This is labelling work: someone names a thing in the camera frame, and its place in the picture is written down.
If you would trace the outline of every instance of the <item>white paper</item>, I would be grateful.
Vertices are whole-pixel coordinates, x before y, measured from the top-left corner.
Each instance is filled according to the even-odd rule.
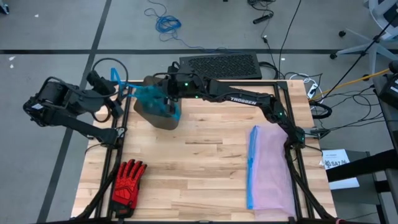
[[[349,159],[345,149],[324,150],[322,152],[323,163],[326,170],[349,163]],[[353,177],[345,180],[330,182],[329,187],[330,190],[347,189],[359,187],[359,183],[357,178]]]

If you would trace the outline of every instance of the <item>pink cloth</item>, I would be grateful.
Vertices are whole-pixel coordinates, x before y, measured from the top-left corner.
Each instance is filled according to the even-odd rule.
[[[286,138],[278,124],[253,128],[248,155],[248,208],[281,209],[295,216],[292,179],[284,156]]]

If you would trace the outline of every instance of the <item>concrete floor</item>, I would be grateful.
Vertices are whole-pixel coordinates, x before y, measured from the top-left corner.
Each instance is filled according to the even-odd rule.
[[[0,68],[2,82],[0,93],[0,142],[3,145],[0,157],[0,223],[33,223],[37,221],[44,196],[49,186],[52,170],[60,150],[65,128],[40,128],[29,121],[22,104],[36,93],[48,76],[62,78],[66,82],[79,84],[87,61],[102,57],[116,57],[129,69],[130,79],[140,80],[146,75],[166,71],[167,66],[178,60],[180,54],[95,55],[93,45],[106,1],[110,0],[9,0],[11,13],[0,15]],[[208,49],[228,47],[232,49],[265,49],[259,38],[265,23],[252,24],[262,12],[255,11],[243,0],[158,0],[168,8],[168,14],[179,18],[183,24],[179,35],[190,45],[201,45]],[[272,49],[280,49],[291,17],[298,1],[277,0],[271,4],[275,14],[265,35]],[[146,1],[112,0],[98,49],[186,49],[180,42],[160,42],[154,29],[155,19],[143,13],[147,7],[162,8]],[[329,53],[319,49],[336,50],[362,44],[354,37],[338,37],[339,30],[349,27],[363,35],[372,37],[380,29],[371,19],[362,0],[317,1],[305,0],[298,10],[284,49],[282,72],[300,72],[309,75],[324,73],[321,87],[331,88],[358,57],[342,55],[329,59]],[[8,54],[2,50],[51,50],[39,55]],[[271,62],[269,54],[258,54],[259,61]],[[377,60],[377,70],[387,67],[384,58]],[[112,63],[98,67],[101,75],[107,76]],[[263,69],[263,78],[270,79],[273,72]],[[362,59],[348,75],[353,80],[368,73],[367,57]],[[372,83],[361,82],[337,92],[361,90]],[[334,105],[342,98],[325,100]],[[367,107],[352,101],[335,108],[332,116],[324,119],[325,127],[343,125],[356,121],[367,113]],[[373,106],[372,114],[380,107]],[[81,119],[90,122],[87,116]],[[66,220],[70,217],[76,187],[80,177],[87,140],[73,133],[65,163],[47,221]],[[370,151],[375,154],[392,147],[386,125],[370,124],[367,128],[346,128],[332,132],[321,140],[324,148]],[[389,194],[383,195],[390,223],[398,218]],[[374,206],[352,205],[335,202],[339,217],[352,218],[375,212]],[[355,219],[361,222],[378,222],[377,215]]]

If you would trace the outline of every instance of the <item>black metal frame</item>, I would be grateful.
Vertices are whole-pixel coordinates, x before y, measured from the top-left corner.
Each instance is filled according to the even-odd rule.
[[[134,85],[141,85],[142,82],[129,82],[130,84],[134,84]],[[292,120],[292,122],[294,123],[294,115],[293,115],[293,110],[292,110],[292,105],[291,105],[291,101],[290,101],[290,96],[289,96],[289,88],[287,86],[287,82],[286,81],[277,81],[277,82],[270,82],[270,81],[260,81],[260,80],[256,80],[256,81],[238,81],[238,82],[225,82],[231,86],[272,86],[275,92],[275,97],[280,100],[280,94],[279,94],[279,90],[282,90],[284,92],[284,96],[285,96],[285,102],[286,102],[286,109],[287,109],[287,113],[289,118]],[[131,99],[127,98],[126,99],[126,107],[124,109],[124,116],[123,116],[123,123],[122,123],[122,127],[126,127],[127,126],[127,121],[128,121],[128,116],[129,116],[129,109],[130,109],[130,104],[131,104]],[[117,125],[117,120],[114,119],[112,122],[112,128],[115,128]],[[116,156],[116,161],[120,163],[121,162],[121,155],[123,153],[123,143],[124,143],[124,137],[125,135],[123,134],[123,136],[120,137],[120,143],[121,145],[119,146],[118,150],[118,154]],[[105,157],[105,163],[104,163],[104,167],[103,167],[103,173],[102,173],[102,177],[101,177],[101,186],[104,184],[105,178],[108,176],[108,172],[109,172],[109,167],[110,167],[110,163],[111,163],[111,155],[112,155],[112,148],[108,148],[107,152],[106,152],[106,157]],[[298,168],[299,168],[299,172],[300,172],[300,176],[302,177],[303,181],[305,182],[305,185],[308,186],[308,182],[307,182],[307,176],[305,174],[305,169],[304,169],[304,163],[303,163],[303,158],[302,158],[302,154],[301,151],[298,149],[296,150],[296,155],[297,155],[297,162],[298,162]],[[114,183],[112,184],[111,187],[111,191],[113,191],[114,189]],[[299,197],[299,193],[297,190],[297,184],[295,184],[295,181],[292,177],[292,190],[293,190],[293,196],[294,196],[294,202],[295,202],[295,211],[296,211],[296,216],[297,219],[299,218],[303,218],[303,214],[302,214],[302,210],[301,210],[301,206],[300,206],[300,197]],[[106,213],[106,217],[107,218],[111,218],[112,217],[112,209],[111,209],[111,200],[109,198],[108,200],[108,210]],[[314,218],[314,214],[313,214],[313,209],[312,206],[310,204],[310,202],[308,201],[308,199],[305,197],[305,203],[307,206],[307,211],[308,211],[308,217],[309,218]],[[103,204],[103,200],[101,200],[99,202],[99,204],[96,207],[96,211],[95,211],[95,218],[100,218],[101,216],[101,212],[102,212],[102,204]],[[137,222],[137,221],[124,221],[124,223],[155,223],[155,222]],[[156,223],[161,223],[161,224],[169,224],[169,223],[176,223],[176,222],[156,222]],[[186,223],[197,223],[197,222],[178,222],[179,224],[186,224]],[[229,222],[212,222],[212,223],[229,223]],[[244,224],[248,224],[248,223],[255,223],[255,222],[231,222],[234,224],[238,224],[238,223],[244,223]],[[262,223],[280,223],[280,224],[285,224],[285,223],[290,223],[290,222],[262,222]]]

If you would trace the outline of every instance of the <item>black metal stand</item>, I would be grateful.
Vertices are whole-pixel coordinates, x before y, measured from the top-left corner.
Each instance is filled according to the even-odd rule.
[[[398,169],[398,154],[395,149],[328,169],[326,173],[329,182],[333,182],[386,169]]]

